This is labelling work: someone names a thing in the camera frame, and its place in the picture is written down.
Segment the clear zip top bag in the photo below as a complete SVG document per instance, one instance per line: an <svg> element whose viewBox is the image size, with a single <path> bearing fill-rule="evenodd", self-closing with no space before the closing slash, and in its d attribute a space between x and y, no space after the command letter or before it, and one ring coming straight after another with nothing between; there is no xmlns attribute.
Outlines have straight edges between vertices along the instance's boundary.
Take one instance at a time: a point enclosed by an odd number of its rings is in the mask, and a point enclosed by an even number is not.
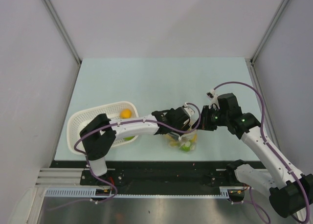
<svg viewBox="0 0 313 224"><path fill-rule="evenodd" d="M197 130L195 130L189 134L184 134L184 135L180 136L178 139L178 141L180 142L180 146L182 146L183 144L190 145L193 147L192 151L194 151L196 148L197 140L198 140Z"/></svg>

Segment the yellow fake bell pepper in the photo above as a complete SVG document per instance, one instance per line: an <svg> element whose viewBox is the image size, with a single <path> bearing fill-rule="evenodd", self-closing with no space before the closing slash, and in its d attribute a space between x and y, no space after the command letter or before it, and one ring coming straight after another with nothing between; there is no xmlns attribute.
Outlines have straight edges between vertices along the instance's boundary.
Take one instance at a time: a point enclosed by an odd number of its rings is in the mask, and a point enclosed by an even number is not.
<svg viewBox="0 0 313 224"><path fill-rule="evenodd" d="M172 139L172 140L178 140L179 139L179 135L178 134L166 134L165 136L168 139Z"/></svg>

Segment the orange fake fruit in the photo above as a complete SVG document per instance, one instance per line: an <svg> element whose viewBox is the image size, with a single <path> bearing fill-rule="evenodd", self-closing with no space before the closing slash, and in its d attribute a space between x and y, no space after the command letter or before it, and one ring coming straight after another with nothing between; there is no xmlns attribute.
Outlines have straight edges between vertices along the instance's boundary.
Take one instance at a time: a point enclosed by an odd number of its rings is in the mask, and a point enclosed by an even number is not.
<svg viewBox="0 0 313 224"><path fill-rule="evenodd" d="M120 113L120 118L129 119L132 117L132 111L130 109L124 109Z"/></svg>

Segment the green fake apple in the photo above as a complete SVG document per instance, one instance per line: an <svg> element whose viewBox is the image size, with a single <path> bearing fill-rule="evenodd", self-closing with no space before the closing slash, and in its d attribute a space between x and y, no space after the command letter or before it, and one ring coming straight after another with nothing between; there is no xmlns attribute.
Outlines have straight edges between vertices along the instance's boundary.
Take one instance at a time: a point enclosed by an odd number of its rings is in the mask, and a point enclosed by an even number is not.
<svg viewBox="0 0 313 224"><path fill-rule="evenodd" d="M129 137L125 137L123 138L125 141L129 141L129 140L132 140L134 138L134 136L129 136Z"/></svg>

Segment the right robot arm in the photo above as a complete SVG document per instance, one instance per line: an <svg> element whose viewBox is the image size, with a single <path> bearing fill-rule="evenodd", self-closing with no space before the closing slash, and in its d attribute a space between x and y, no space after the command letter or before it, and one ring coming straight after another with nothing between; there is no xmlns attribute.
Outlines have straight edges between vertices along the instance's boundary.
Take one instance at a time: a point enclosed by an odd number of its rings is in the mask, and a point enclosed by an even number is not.
<svg viewBox="0 0 313 224"><path fill-rule="evenodd" d="M313 176L296 168L273 144L263 131L261 122L251 113L242 113L234 94L207 93L210 105L203 107L198 130L214 131L227 127L259 158L268 175L237 160L227 165L225 179L230 185L245 183L268 197L278 215L287 218L313 202Z"/></svg>

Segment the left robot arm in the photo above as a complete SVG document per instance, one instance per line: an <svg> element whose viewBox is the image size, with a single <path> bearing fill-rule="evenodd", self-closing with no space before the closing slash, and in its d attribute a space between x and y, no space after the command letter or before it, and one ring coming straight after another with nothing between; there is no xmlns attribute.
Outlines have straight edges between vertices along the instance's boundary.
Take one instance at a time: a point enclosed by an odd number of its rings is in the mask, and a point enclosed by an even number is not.
<svg viewBox="0 0 313 224"><path fill-rule="evenodd" d="M96 116L80 132L89 166L91 179L104 184L108 179L105 156L116 140L137 135L184 134L190 127L194 111L188 106L154 111L139 118L109 119L105 113Z"/></svg>

